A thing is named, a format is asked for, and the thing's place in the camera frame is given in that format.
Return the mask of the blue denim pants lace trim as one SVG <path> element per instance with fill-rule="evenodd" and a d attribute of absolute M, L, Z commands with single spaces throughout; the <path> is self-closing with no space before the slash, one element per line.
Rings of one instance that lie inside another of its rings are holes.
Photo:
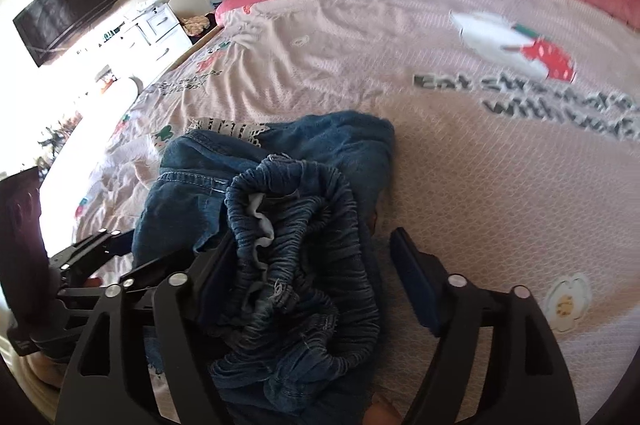
<path fill-rule="evenodd" d="M 200 320 L 236 423 L 361 422 L 381 338 L 371 223 L 393 151 L 393 125 L 356 111 L 213 120 L 165 148 L 132 254 L 141 266 L 233 235 Z"/>

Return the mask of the white dresser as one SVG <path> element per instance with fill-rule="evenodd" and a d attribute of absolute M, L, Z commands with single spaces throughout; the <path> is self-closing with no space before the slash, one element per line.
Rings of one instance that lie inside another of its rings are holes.
<path fill-rule="evenodd" d="M 96 108 L 116 82 L 140 88 L 191 46 L 170 0 L 127 2 L 37 67 L 14 30 L 1 31 L 1 169 L 34 165 L 63 126 Z"/>

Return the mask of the pink printed bed sheet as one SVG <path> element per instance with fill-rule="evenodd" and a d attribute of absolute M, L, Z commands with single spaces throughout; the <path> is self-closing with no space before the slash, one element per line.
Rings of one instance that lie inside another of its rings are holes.
<path fill-rule="evenodd" d="M 639 346 L 639 33 L 578 0 L 267 0 L 149 86 L 93 161 L 74 234 L 128 230 L 171 139 L 254 140 L 357 110 L 395 128 L 378 202 L 390 339 L 376 385 L 408 407 L 434 339 L 390 231 L 486 289 L 535 295 L 596 415 Z"/>

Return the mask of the black wall television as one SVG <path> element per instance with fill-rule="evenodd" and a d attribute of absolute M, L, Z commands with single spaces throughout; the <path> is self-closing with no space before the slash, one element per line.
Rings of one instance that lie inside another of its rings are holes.
<path fill-rule="evenodd" d="M 79 31 L 119 0 L 33 0 L 13 19 L 37 68 L 53 60 Z"/>

